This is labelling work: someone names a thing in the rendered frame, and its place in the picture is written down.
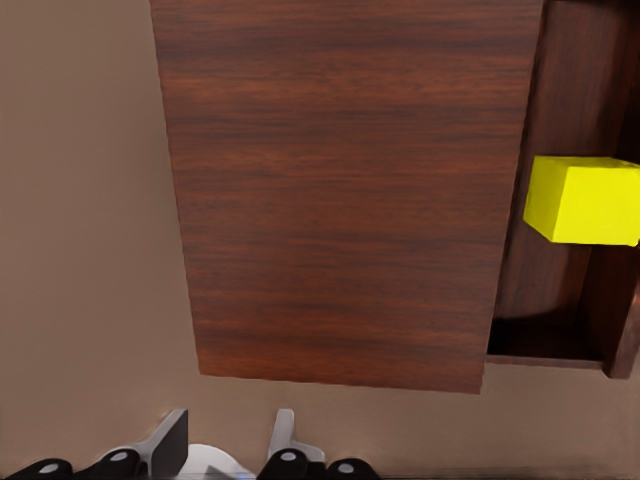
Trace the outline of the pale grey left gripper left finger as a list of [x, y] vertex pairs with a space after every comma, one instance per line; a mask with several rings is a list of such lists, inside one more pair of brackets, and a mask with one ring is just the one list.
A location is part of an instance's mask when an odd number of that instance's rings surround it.
[[107, 452], [85, 474], [177, 476], [187, 460], [188, 449], [188, 410], [175, 409], [146, 439]]

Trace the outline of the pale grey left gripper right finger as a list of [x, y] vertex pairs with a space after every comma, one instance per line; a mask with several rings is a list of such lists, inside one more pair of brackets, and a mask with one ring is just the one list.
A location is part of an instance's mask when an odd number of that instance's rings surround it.
[[257, 479], [324, 479], [325, 454], [294, 438], [295, 413], [279, 409], [268, 448], [268, 459]]

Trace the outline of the dark wooden open box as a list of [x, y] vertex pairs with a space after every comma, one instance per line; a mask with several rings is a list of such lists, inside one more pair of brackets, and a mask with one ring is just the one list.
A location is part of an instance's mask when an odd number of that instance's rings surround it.
[[640, 248], [558, 245], [523, 222], [538, 155], [640, 165], [640, 0], [544, 0], [488, 357], [630, 377]]

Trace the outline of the yellow cube block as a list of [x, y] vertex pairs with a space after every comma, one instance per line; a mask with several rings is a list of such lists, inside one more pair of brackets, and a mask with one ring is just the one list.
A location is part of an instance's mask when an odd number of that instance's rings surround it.
[[558, 244], [640, 244], [640, 165], [612, 157], [536, 156], [523, 220]]

